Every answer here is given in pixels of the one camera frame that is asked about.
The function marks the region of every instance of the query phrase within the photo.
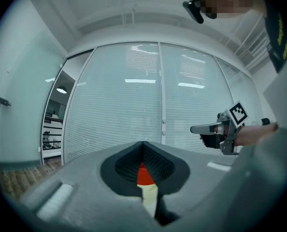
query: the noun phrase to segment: black and white square tag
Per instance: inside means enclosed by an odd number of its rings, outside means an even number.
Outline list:
[[[242,107],[240,101],[229,109],[229,115],[237,128],[248,118],[248,115],[245,109]]]

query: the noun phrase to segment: red object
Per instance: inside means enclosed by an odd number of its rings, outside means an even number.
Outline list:
[[[143,163],[141,164],[139,171],[138,171],[137,184],[142,185],[142,186],[154,184],[154,181],[151,175],[148,173],[148,170],[145,168]]]

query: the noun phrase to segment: textured black pad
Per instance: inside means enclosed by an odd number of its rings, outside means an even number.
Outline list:
[[[158,186],[159,195],[179,191],[190,175],[185,161],[148,142],[137,142],[108,157],[101,165],[100,175],[117,194],[141,196],[136,185],[141,163]]]

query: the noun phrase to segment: wooden floor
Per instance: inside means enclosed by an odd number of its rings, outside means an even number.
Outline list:
[[[55,158],[46,160],[43,166],[36,168],[7,172],[0,171],[0,189],[19,200],[31,186],[55,172],[60,166],[61,159]]]

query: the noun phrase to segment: frosted glass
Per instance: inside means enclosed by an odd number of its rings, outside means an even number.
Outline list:
[[[263,112],[253,80],[227,62],[218,59],[227,78],[234,102],[240,101],[249,118],[245,125],[261,125]]]
[[[161,142],[158,45],[99,47],[76,86],[66,118],[64,162],[134,141]]]
[[[198,51],[161,44],[166,86],[166,145],[207,154],[190,127],[215,123],[217,114],[233,102],[228,85],[215,59]]]
[[[40,165],[41,123],[45,103],[63,55],[46,32],[38,35],[15,61],[1,96],[0,166],[11,170]]]

